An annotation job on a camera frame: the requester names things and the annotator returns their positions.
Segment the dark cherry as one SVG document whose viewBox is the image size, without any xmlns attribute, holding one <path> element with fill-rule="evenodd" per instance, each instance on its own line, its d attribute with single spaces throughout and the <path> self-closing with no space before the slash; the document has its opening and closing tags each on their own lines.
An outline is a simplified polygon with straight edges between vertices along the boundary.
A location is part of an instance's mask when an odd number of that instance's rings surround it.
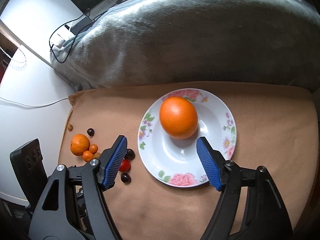
<svg viewBox="0 0 320 240">
<path fill-rule="evenodd" d="M 120 176 L 120 179 L 121 181 L 124 183 L 124 184 L 128 184 L 131 182 L 131 177 L 128 173 L 126 172 L 123 172 Z"/>
<path fill-rule="evenodd" d="M 127 150 L 126 150 L 126 154 L 125 154 L 125 157 L 124 157 L 124 159 L 126 159 L 126 160 L 133 160 L 134 158 L 135 158 L 135 152 L 134 152 L 134 150 L 133 149 L 131 149 L 131 148 L 128 148 Z"/>
<path fill-rule="evenodd" d="M 90 137 L 93 137 L 93 136 L 94 136 L 94 134 L 95 134 L 94 129 L 89 128 L 89 129 L 87 130 L 87 134 L 88 134 Z"/>
</svg>

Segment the dark cherry front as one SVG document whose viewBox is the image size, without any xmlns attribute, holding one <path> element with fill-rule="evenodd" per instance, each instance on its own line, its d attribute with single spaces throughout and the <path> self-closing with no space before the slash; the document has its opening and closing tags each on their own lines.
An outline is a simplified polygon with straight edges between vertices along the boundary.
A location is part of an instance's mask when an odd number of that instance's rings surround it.
<svg viewBox="0 0 320 240">
<path fill-rule="evenodd" d="M 124 183 L 124 184 L 128 184 L 131 182 L 131 177 L 128 173 L 126 172 L 123 172 L 120 176 L 120 179 L 121 181 Z"/>
</svg>

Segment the black power adapter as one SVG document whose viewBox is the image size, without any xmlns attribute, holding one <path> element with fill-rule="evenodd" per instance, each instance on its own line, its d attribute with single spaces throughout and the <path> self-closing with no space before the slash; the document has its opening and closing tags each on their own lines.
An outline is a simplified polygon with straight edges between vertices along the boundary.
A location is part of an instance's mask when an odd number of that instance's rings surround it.
<svg viewBox="0 0 320 240">
<path fill-rule="evenodd" d="M 78 23 L 71 27 L 70 32 L 74 35 L 80 34 L 90 28 L 92 24 L 93 22 L 91 19 L 88 16 L 85 16 Z"/>
</svg>

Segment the small brown longan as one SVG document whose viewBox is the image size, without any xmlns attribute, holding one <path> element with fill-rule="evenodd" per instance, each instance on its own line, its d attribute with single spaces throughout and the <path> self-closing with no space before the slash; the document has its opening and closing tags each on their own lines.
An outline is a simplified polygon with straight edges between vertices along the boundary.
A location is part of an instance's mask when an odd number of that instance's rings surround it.
<svg viewBox="0 0 320 240">
<path fill-rule="evenodd" d="M 68 125 L 67 125 L 67 129 L 68 129 L 69 131 L 72 131 L 72 130 L 73 130 L 73 126 L 72 126 L 71 124 L 68 124 Z"/>
</svg>

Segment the grey plush back cushion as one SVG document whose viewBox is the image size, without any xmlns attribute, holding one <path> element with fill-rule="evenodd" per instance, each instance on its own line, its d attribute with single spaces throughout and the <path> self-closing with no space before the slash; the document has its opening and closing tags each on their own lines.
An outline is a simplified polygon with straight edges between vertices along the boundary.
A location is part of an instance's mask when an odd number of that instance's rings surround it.
<svg viewBox="0 0 320 240">
<path fill-rule="evenodd" d="M 319 88 L 319 14 L 297 0 L 135 0 L 50 52 L 75 90 L 187 81 Z"/>
</svg>

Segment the mottled mandarin orange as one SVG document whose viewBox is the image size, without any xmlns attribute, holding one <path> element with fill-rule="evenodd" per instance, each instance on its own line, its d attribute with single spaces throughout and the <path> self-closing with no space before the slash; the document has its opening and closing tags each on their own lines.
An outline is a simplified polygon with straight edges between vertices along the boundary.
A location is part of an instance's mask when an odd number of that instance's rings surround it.
<svg viewBox="0 0 320 240">
<path fill-rule="evenodd" d="M 70 150 L 76 156 L 81 156 L 89 149 L 89 139 L 83 134 L 76 134 L 70 143 Z"/>
</svg>

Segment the red cherry tomato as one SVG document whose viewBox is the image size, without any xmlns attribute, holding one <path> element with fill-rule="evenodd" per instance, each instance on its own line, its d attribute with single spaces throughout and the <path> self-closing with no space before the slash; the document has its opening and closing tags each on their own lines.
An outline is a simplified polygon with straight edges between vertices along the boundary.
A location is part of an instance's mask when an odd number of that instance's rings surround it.
<svg viewBox="0 0 320 240">
<path fill-rule="evenodd" d="M 131 169 L 131 163 L 127 159 L 123 159 L 119 167 L 119 172 L 127 172 Z"/>
</svg>

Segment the small kumquat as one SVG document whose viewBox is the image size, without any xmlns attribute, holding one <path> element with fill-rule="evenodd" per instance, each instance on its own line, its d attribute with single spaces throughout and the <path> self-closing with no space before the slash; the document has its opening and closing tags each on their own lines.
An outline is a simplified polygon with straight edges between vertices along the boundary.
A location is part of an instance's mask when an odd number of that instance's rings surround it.
<svg viewBox="0 0 320 240">
<path fill-rule="evenodd" d="M 90 146 L 89 146 L 89 152 L 91 152 L 91 153 L 93 153 L 93 154 L 95 154 L 95 153 L 97 153 L 97 151 L 98 151 L 98 146 L 97 146 L 97 144 L 91 144 Z"/>
<path fill-rule="evenodd" d="M 94 159 L 94 154 L 91 153 L 89 150 L 84 151 L 83 154 L 82 154 L 82 159 L 83 159 L 86 163 L 88 163 L 88 162 L 90 162 L 91 160 Z"/>
</svg>

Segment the brown longan fruit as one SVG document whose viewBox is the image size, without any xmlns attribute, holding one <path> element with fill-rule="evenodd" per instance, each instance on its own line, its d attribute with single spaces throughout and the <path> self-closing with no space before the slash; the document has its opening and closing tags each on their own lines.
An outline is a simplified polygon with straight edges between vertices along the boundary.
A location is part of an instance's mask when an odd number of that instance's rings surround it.
<svg viewBox="0 0 320 240">
<path fill-rule="evenodd" d="M 99 152 L 96 152 L 93 157 L 94 157 L 94 159 L 99 159 L 100 156 L 101 156 L 101 154 Z"/>
</svg>

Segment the large smooth orange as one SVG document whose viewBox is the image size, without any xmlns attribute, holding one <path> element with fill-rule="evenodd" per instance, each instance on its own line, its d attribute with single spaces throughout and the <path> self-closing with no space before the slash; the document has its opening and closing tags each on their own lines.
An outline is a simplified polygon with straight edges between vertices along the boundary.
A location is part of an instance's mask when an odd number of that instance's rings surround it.
<svg viewBox="0 0 320 240">
<path fill-rule="evenodd" d="M 161 104 L 159 120 L 164 131 L 174 139 L 191 137 L 198 127 L 195 107 L 188 100 L 172 96 Z"/>
</svg>

